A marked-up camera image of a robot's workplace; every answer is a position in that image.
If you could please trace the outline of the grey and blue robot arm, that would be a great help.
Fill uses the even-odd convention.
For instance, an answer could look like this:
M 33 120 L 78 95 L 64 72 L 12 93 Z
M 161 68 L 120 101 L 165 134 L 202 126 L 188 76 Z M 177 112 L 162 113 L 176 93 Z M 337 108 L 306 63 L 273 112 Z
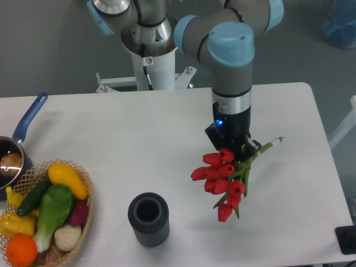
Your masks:
M 87 8 L 103 34 L 120 35 L 138 90 L 174 89 L 180 51 L 211 74 L 213 122 L 206 134 L 214 147 L 231 150 L 240 162 L 260 151 L 249 130 L 254 38 L 281 22 L 282 1 L 226 1 L 209 17 L 178 21 L 165 1 L 88 1 Z

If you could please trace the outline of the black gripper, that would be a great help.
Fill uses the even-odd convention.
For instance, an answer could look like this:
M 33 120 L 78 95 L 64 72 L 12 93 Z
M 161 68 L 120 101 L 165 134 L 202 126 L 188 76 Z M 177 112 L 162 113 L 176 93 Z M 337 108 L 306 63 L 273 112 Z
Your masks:
M 251 137 L 250 118 L 251 107 L 237 114 L 225 114 L 219 111 L 220 104 L 212 104 L 213 123 L 205 129 L 205 133 L 218 151 L 229 149 L 235 156 L 242 156 L 244 162 L 254 156 L 262 144 Z

